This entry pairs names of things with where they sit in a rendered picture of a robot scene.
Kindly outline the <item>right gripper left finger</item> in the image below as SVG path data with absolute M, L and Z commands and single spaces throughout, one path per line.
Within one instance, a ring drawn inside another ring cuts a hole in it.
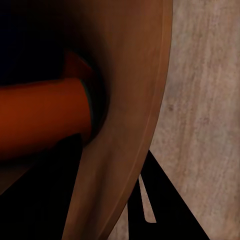
M 82 152 L 62 139 L 0 195 L 0 240 L 62 240 Z

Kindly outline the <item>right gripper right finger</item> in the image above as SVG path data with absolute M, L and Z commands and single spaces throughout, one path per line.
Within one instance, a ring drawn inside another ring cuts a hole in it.
M 137 179 L 127 202 L 129 240 L 210 240 L 150 150 L 141 176 L 156 223 L 145 220 Z

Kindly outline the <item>trash can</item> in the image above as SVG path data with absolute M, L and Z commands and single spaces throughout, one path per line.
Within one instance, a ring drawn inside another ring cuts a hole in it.
M 1 0 L 99 72 L 99 125 L 82 155 L 61 240 L 107 240 L 141 174 L 169 69 L 173 0 Z M 51 149 L 0 160 L 0 195 Z

